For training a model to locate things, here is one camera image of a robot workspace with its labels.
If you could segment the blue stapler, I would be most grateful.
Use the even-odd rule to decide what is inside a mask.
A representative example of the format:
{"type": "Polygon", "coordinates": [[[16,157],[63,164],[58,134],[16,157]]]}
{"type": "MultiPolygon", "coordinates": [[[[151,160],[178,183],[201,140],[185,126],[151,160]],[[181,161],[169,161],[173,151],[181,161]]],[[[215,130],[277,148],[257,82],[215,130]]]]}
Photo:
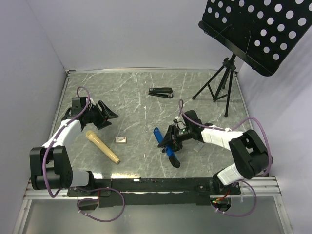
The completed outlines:
{"type": "MultiPolygon", "coordinates": [[[[157,139],[158,144],[161,143],[161,141],[164,139],[161,131],[156,127],[153,130],[154,136],[157,139]]],[[[171,165],[175,168],[180,168],[180,162],[179,160],[176,158],[172,148],[170,146],[164,146],[162,147],[162,152],[166,153],[168,156],[168,159],[171,163],[171,165]]]]}

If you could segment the black stapler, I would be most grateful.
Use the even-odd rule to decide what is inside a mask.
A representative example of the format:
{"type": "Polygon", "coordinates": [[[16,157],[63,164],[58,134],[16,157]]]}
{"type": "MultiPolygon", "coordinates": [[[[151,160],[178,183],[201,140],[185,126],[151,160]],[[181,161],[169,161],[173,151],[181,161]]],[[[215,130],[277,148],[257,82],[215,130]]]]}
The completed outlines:
{"type": "Polygon", "coordinates": [[[150,88],[148,91],[148,95],[160,97],[160,98],[173,98],[173,90],[169,87],[163,88],[150,88]]]}

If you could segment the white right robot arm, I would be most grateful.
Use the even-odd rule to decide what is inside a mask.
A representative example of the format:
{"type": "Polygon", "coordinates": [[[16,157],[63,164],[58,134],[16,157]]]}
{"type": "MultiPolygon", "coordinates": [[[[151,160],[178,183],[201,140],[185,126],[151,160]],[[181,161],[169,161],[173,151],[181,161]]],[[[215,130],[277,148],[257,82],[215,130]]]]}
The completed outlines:
{"type": "Polygon", "coordinates": [[[203,124],[194,110],[183,112],[182,117],[184,128],[180,128],[179,120],[175,119],[163,137],[157,128],[154,129],[158,147],[167,153],[176,168],[180,167],[180,162],[175,152],[181,150],[183,142],[189,139],[229,150],[234,162],[213,175],[213,189],[216,193],[224,194],[230,185],[243,179],[252,179],[271,167],[273,157],[256,131],[233,131],[211,123],[203,124]]]}

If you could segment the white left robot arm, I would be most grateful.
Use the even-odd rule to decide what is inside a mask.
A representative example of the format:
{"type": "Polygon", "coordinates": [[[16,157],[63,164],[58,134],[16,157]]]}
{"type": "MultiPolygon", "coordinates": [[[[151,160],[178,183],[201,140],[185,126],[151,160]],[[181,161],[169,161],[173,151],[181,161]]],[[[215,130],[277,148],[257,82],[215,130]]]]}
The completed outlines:
{"type": "Polygon", "coordinates": [[[90,171],[74,171],[67,150],[87,124],[97,129],[110,126],[118,115],[102,100],[94,103],[87,97],[73,97],[54,135],[42,146],[30,151],[31,184],[35,190],[79,187],[86,196],[94,194],[96,183],[90,171]]]}

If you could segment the small staple box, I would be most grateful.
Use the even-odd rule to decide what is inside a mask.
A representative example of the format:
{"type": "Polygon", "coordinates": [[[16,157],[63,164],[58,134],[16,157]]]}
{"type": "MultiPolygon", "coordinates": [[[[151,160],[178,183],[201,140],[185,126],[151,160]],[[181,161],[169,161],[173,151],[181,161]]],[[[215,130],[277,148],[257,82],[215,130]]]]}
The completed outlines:
{"type": "Polygon", "coordinates": [[[125,144],[126,142],[127,142],[127,137],[116,137],[115,138],[115,143],[125,144]]]}

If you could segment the grey staple strip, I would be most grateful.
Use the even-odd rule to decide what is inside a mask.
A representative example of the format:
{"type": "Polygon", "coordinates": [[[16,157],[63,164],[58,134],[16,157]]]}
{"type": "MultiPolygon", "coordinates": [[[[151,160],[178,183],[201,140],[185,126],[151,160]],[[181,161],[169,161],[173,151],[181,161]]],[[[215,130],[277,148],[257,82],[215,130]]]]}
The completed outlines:
{"type": "Polygon", "coordinates": [[[204,146],[204,143],[198,142],[197,145],[194,147],[194,151],[197,153],[200,152],[200,150],[203,148],[203,146],[204,146]]]}

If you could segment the black music stand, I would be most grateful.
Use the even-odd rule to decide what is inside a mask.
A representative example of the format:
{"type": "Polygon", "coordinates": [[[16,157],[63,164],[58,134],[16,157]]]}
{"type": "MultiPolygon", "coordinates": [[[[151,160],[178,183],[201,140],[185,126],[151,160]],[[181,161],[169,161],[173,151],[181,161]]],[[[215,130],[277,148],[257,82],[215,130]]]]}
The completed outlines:
{"type": "Polygon", "coordinates": [[[260,75],[276,73],[312,27],[310,0],[209,0],[198,24],[260,75]]]}

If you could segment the cream recorder flute piece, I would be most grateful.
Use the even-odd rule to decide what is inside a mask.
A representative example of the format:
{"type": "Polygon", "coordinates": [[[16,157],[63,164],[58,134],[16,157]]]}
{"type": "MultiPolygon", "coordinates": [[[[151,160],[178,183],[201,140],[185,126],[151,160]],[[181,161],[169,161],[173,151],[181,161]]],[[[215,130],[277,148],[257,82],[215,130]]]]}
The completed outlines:
{"type": "Polygon", "coordinates": [[[120,163],[120,159],[117,155],[103,141],[101,141],[95,132],[89,130],[85,135],[87,139],[93,142],[112,162],[115,164],[120,163]]]}

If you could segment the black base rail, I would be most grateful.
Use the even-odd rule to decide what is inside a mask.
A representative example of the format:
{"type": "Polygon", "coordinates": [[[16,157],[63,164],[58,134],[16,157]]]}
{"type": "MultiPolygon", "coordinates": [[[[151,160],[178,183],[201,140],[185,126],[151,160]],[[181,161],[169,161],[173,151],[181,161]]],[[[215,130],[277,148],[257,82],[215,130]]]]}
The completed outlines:
{"type": "Polygon", "coordinates": [[[213,196],[240,195],[236,186],[223,186],[211,177],[194,178],[139,178],[139,179],[94,179],[86,191],[69,189],[68,197],[99,198],[99,206],[122,205],[167,205],[196,204],[210,205],[213,196]]]}

